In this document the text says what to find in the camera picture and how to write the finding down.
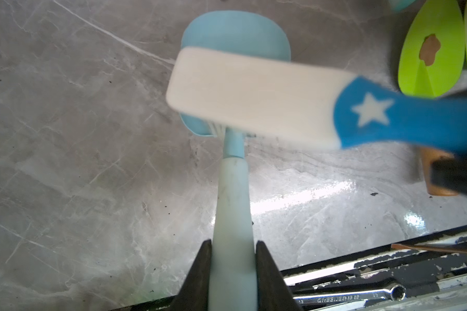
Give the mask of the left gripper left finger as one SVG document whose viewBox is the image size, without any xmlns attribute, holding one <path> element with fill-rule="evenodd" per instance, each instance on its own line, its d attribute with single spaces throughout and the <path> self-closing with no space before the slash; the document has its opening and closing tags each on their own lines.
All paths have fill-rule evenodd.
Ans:
<svg viewBox="0 0 467 311">
<path fill-rule="evenodd" d="M 184 284 L 173 299 L 169 310 L 203 311 L 208 309 L 211 258 L 211 240 L 206 240 L 201 244 Z"/>
</svg>

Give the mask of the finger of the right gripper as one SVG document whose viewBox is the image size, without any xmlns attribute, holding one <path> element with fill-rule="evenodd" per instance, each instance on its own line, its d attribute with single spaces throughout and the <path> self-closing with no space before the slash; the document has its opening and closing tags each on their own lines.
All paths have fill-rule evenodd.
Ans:
<svg viewBox="0 0 467 311">
<path fill-rule="evenodd" d="M 467 157 L 434 161 L 430 181 L 433 185 L 467 195 Z"/>
</svg>

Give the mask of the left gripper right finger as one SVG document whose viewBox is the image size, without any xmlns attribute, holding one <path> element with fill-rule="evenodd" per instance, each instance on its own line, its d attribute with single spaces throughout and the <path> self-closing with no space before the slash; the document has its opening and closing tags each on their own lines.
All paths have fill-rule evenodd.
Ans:
<svg viewBox="0 0 467 311">
<path fill-rule="evenodd" d="M 266 243 L 256 243 L 256 273 L 258 282 L 258 310 L 302 310 L 293 299 Z"/>
</svg>

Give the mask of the light blue round trowel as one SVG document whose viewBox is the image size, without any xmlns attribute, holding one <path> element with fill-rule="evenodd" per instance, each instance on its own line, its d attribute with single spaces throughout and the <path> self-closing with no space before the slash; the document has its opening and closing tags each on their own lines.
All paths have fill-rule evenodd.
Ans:
<svg viewBox="0 0 467 311">
<path fill-rule="evenodd" d="M 194 19 L 181 46 L 289 61 L 285 32 L 272 20 L 243 11 L 214 11 Z M 197 136 L 223 140 L 208 286 L 209 310 L 257 310 L 258 278 L 249 198 L 245 135 L 186 114 L 185 126 Z"/>
</svg>

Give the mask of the white brush blue handle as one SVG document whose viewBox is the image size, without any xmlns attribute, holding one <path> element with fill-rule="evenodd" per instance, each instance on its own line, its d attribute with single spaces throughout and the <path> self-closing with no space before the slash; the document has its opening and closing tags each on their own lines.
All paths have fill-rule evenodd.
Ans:
<svg viewBox="0 0 467 311">
<path fill-rule="evenodd" d="M 316 149 L 399 141 L 467 154 L 467 98 L 409 97 L 341 69 L 187 47 L 166 101 L 186 115 Z"/>
</svg>

